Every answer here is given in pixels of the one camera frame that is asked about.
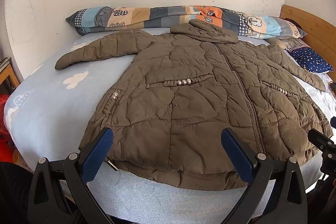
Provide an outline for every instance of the jacket zipper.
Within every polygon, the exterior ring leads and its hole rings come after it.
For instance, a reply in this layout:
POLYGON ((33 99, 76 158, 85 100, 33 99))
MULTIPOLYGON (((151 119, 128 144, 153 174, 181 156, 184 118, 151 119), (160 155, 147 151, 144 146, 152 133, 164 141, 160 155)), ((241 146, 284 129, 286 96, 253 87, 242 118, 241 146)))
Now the jacket zipper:
POLYGON ((230 63, 228 62, 228 60, 226 59, 226 56, 224 54, 221 53, 221 51, 219 50, 218 46, 216 45, 216 43, 213 43, 215 48, 217 49, 218 53, 223 57, 223 59, 226 61, 227 65, 229 66, 230 70, 232 71, 232 73, 235 75, 236 79, 237 79, 237 83, 238 86, 241 90, 241 93, 244 95, 245 97, 245 101, 248 105, 248 108, 250 110, 250 115, 251 115, 251 119, 252 119, 252 128, 253 128, 253 132, 254 132, 254 136, 255 136, 255 140, 257 143, 257 147, 258 147, 258 153, 265 153, 262 141, 261 141, 261 134, 260 134, 260 130, 258 129, 258 123, 257 123, 257 115, 255 113, 254 107, 252 105, 251 100, 249 99, 249 97, 247 96, 246 90, 243 86, 243 83, 238 75, 238 73, 236 73, 235 70, 233 70, 233 68, 231 67, 230 63))

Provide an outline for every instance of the mattress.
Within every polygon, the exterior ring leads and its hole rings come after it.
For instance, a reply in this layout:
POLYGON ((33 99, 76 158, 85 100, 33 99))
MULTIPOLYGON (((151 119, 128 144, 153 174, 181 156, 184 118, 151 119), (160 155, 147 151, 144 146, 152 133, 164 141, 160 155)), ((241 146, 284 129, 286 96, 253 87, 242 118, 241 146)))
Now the mattress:
MULTIPOLYGON (((151 34, 169 32, 169 28, 144 30, 151 34)), ((79 152, 78 145, 96 105, 132 62, 134 55, 78 63, 61 71, 54 69, 63 54, 109 33, 87 34, 51 56, 9 97, 5 123, 31 169, 35 169, 41 157, 49 161, 62 160, 70 153, 79 152)), ((240 40, 255 45, 268 44, 248 37, 240 37, 240 40)), ((330 80, 327 74, 320 77, 325 83, 330 80)), ((327 92, 321 92, 298 81, 329 120, 336 116, 336 100, 328 87, 327 92)), ((320 177, 321 162, 321 156, 317 155, 301 167, 306 188, 320 177)), ((255 216, 263 212, 273 183, 269 183, 255 216)), ((116 172, 106 163, 88 187, 107 214, 144 224, 220 223, 245 190, 180 189, 122 170, 116 172)))

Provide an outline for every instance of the puffer coat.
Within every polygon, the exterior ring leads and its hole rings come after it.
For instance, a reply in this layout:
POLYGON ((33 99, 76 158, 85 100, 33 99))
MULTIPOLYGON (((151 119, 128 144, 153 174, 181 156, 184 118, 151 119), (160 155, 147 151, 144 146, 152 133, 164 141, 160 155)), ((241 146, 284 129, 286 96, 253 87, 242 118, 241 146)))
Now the puffer coat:
POLYGON ((126 29, 62 56, 55 69, 80 61, 137 54, 104 94, 80 149, 103 127, 114 132, 108 159, 122 170, 181 188, 245 186, 221 145, 232 128, 269 159, 317 153, 315 128, 332 136, 322 111, 295 75, 325 91, 322 80, 297 66, 277 45, 254 46, 232 31, 199 20, 150 35, 126 29))

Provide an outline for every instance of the light blue fabric patch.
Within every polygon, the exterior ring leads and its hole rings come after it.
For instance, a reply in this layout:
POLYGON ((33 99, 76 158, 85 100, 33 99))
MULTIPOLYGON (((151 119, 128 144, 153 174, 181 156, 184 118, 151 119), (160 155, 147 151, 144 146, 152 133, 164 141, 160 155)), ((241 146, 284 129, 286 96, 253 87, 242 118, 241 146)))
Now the light blue fabric patch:
POLYGON ((95 8, 89 8, 85 10, 83 16, 82 16, 82 27, 95 27, 95 15, 99 12, 101 8, 105 6, 95 7, 95 8))
POLYGON ((280 35, 281 33, 281 26, 278 22, 268 16, 261 17, 263 21, 266 23, 266 33, 271 35, 280 35))

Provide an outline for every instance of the blue gripper pad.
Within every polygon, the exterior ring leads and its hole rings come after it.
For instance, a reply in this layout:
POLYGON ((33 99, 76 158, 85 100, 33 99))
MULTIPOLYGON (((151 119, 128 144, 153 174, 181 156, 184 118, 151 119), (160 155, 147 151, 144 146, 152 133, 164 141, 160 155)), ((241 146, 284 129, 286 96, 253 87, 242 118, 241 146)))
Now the blue gripper pad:
POLYGON ((221 142, 241 180, 250 184, 254 179, 253 164, 227 128, 222 131, 221 142))
POLYGON ((103 128, 105 133, 97 142, 91 153, 87 156, 82 165, 81 179, 84 184, 93 181, 108 151, 113 144, 113 132, 110 128, 103 128))

